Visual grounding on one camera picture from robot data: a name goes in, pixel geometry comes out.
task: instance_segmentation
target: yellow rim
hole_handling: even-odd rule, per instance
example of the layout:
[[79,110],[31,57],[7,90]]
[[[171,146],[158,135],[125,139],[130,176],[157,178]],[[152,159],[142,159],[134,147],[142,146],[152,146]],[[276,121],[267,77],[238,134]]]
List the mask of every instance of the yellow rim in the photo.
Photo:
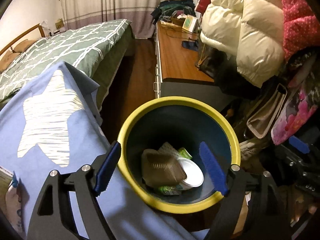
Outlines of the yellow rim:
[[124,122],[123,126],[118,135],[118,142],[121,144],[121,157],[118,162],[118,167],[125,179],[129,182],[129,184],[133,187],[135,192],[143,199],[145,203],[148,205],[169,213],[177,213],[177,214],[186,214],[186,213],[193,213],[204,210],[218,201],[220,201],[223,196],[220,192],[215,192],[210,197],[199,201],[193,204],[171,204],[162,201],[161,199],[155,198],[154,196],[147,193],[142,187],[139,186],[137,181],[133,178],[132,174],[130,173],[129,169],[126,165],[125,160],[125,145],[127,143],[128,135],[132,127],[135,123],[146,113],[152,111],[161,106],[169,106],[169,105],[183,105],[183,106],[190,106],[195,109],[198,109],[210,117],[212,117],[224,130],[230,144],[231,148],[231,164],[240,165],[240,147],[239,142],[236,137],[234,130],[232,129],[231,125],[228,121],[214,108],[211,106],[200,102],[198,100],[186,97],[163,97],[151,100],[146,102],[142,106],[138,107],[135,111],[133,111],[127,120]]

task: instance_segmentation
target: wooden dresser top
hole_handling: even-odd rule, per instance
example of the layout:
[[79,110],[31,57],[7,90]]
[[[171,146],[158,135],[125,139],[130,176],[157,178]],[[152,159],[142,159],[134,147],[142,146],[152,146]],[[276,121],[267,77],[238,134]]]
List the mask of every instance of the wooden dresser top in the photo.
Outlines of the wooden dresser top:
[[195,66],[198,52],[185,49],[181,45],[181,42],[188,38],[195,40],[197,35],[182,32],[181,27],[163,27],[159,21],[157,28],[162,80],[213,85],[213,79]]

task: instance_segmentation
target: red puffer jacket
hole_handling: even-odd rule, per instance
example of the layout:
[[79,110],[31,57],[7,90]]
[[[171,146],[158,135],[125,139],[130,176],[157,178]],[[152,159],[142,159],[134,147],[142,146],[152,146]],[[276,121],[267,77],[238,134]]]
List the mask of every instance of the red puffer jacket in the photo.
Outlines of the red puffer jacket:
[[306,0],[282,0],[286,61],[297,51],[320,46],[320,24]]

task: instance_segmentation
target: cream puffer jacket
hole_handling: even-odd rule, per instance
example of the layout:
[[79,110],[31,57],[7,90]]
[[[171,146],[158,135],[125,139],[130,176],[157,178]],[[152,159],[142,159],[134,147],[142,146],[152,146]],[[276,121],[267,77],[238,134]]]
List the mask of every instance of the cream puffer jacket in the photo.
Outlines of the cream puffer jacket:
[[235,55],[238,72],[261,88],[284,60],[283,24],[281,0],[211,0],[200,37]]

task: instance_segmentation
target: wooden floor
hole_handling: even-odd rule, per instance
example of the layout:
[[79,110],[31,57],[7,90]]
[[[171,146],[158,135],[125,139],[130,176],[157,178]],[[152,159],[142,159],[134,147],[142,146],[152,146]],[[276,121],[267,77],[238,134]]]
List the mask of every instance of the wooden floor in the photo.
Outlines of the wooden floor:
[[100,112],[108,141],[117,139],[122,124],[139,106],[155,98],[156,55],[154,42],[135,39],[135,54],[124,57]]

